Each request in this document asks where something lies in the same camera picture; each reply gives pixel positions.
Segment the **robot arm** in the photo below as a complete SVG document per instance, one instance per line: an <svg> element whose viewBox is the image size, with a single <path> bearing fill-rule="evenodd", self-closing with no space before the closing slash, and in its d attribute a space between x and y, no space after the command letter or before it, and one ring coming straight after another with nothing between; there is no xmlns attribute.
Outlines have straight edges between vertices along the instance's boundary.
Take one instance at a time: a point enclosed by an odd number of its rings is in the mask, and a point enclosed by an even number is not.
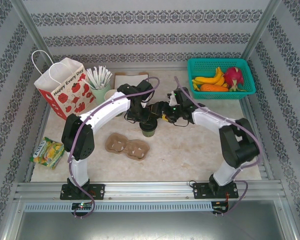
<svg viewBox="0 0 300 240"><path fill-rule="evenodd" d="M118 88L118 92L108 99L107 102L113 101L114 98L120 96L141 93L151 88L151 84L145 80L137 87L124 84ZM90 114L95 109L81 116L71 114L67 118L61 139L67 152L71 150L79 126L86 118L90 118L82 128L73 152L71 168L73 176L70 176L68 179L70 188L78 192L73 178L76 179L81 187L89 184L87 157L95 147L94 134L105 123L124 111L127 111L127 119L134 122L147 124L162 118L169 123L175 124L178 118L183 118L189 123L201 125L219 134L224 161L209 179L209 188L215 196L220 189L232 182L240 167L249 163L259 154L259 150L250 136L231 123L222 121L208 113L209 109L204 105L201 104L203 110L196 107L180 89L176 89L171 94L168 94L170 103L160 101L145 107L142 103L144 104L149 96L150 93L138 97L124 97L110 104L104 102L103 105L105 106L97 111L94 116L90 116ZM236 121L231 119L231 121L252 132L251 126L245 118Z"/></svg>

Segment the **gray floor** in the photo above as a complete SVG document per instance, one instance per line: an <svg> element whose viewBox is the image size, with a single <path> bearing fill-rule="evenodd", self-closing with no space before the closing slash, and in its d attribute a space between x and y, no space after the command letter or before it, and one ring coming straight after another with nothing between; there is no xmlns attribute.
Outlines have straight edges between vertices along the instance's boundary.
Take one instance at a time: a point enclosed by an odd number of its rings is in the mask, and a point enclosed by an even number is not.
<svg viewBox="0 0 300 240"><path fill-rule="evenodd" d="M241 202L229 216L210 212L24 213L18 240L281 240L271 201Z"/></svg>

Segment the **plastic basket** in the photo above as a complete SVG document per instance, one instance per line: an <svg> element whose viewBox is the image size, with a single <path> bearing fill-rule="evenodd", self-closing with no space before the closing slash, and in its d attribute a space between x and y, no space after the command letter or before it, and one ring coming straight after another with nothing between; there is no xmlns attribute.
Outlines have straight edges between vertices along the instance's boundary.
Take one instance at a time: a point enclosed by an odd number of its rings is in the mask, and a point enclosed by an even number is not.
<svg viewBox="0 0 300 240"><path fill-rule="evenodd" d="M220 67L224 73L231 67L241 69L244 85L242 86L239 84L239 87L246 91L195 91L192 79L196 77L214 77L217 67ZM248 67L246 60L242 58L190 58L188 60L187 69L190 88L195 99L242 99L243 97L256 92L255 82L251 75L250 68Z"/></svg>

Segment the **green cup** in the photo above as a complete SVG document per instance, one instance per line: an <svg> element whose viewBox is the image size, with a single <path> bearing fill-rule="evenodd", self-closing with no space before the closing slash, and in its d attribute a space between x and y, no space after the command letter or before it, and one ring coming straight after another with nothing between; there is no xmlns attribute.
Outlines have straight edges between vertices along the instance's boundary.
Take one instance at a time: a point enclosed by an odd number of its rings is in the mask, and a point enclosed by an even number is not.
<svg viewBox="0 0 300 240"><path fill-rule="evenodd" d="M111 89L110 84L108 84L105 88L103 89L93 89L90 87L92 94L95 96L96 103L98 105L102 104L105 101L105 94Z"/></svg>
<svg viewBox="0 0 300 240"><path fill-rule="evenodd" d="M150 138L155 135L156 128L158 126L157 120L148 121L146 123L139 123L143 136Z"/></svg>

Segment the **snack bag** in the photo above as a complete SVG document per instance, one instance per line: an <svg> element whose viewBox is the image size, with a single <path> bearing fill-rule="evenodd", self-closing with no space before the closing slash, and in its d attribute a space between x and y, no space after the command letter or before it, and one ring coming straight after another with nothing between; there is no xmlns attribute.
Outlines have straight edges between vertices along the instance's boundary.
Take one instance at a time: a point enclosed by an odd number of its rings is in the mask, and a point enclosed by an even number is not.
<svg viewBox="0 0 300 240"><path fill-rule="evenodd" d="M55 169L64 152L65 147L62 143L44 137L30 161Z"/></svg>

